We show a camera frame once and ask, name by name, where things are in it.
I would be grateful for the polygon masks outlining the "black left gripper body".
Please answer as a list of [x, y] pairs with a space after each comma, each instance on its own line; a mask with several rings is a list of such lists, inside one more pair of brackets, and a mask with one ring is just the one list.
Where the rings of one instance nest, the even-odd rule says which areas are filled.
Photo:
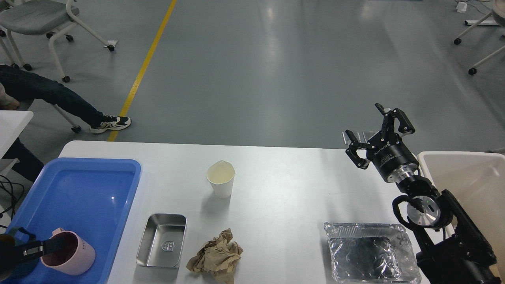
[[14, 240], [14, 261], [15, 263], [27, 262], [36, 258], [43, 257], [54, 251], [53, 240], [47, 239], [44, 241], [32, 240], [23, 242], [18, 239]]

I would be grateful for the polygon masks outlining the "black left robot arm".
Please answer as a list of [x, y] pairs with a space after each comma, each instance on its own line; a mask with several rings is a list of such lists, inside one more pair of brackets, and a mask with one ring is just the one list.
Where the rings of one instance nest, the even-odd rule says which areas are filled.
[[28, 241], [24, 243], [13, 235], [1, 234], [1, 281], [29, 275], [41, 257], [65, 250], [69, 244], [64, 237], [41, 241], [34, 234], [29, 234]]

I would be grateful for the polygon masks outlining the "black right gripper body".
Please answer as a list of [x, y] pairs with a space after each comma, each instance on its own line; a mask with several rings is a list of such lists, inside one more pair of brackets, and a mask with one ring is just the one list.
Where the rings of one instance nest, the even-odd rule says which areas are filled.
[[368, 143], [373, 149], [367, 151], [367, 159], [373, 163], [385, 182], [399, 183], [413, 176], [419, 167], [418, 160], [396, 133], [378, 132]]

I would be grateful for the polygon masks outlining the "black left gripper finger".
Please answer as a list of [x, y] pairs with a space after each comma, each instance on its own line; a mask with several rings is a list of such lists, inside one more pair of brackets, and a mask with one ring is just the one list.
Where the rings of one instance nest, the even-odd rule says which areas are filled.
[[67, 257], [71, 250], [71, 237], [59, 235], [43, 241], [44, 256], [56, 254], [58, 257]]

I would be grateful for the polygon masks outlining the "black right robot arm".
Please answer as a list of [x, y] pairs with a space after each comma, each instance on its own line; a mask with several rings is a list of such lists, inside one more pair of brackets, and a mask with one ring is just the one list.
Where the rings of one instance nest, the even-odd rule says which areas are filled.
[[497, 257], [489, 241], [451, 192], [439, 191], [419, 173], [419, 161], [402, 140], [415, 132], [411, 121], [400, 108], [375, 107], [381, 129], [365, 142], [346, 130], [346, 154], [360, 169], [372, 163], [401, 192], [393, 214], [415, 236], [417, 266], [432, 284], [500, 284], [491, 271]]

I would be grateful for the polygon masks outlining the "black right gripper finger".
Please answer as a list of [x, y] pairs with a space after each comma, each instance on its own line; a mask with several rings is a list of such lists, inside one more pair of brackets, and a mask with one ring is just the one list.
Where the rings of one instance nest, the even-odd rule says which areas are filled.
[[379, 110], [381, 115], [383, 116], [383, 123], [381, 125], [381, 133], [383, 136], [386, 133], [394, 133], [395, 132], [395, 119], [399, 121], [399, 127], [397, 131], [402, 135], [411, 135], [415, 133], [415, 128], [411, 121], [408, 119], [406, 114], [399, 108], [394, 108], [390, 110], [389, 108], [384, 108], [381, 104], [375, 103], [375, 107]]
[[369, 149], [371, 149], [371, 145], [368, 143], [359, 142], [359, 140], [356, 138], [355, 134], [350, 130], [346, 130], [345, 133], [351, 142], [348, 146], [348, 149], [346, 150], [346, 154], [351, 159], [351, 161], [355, 164], [356, 167], [366, 170], [368, 168], [370, 161], [368, 159], [361, 158], [358, 155], [357, 150], [358, 149], [369, 150]]

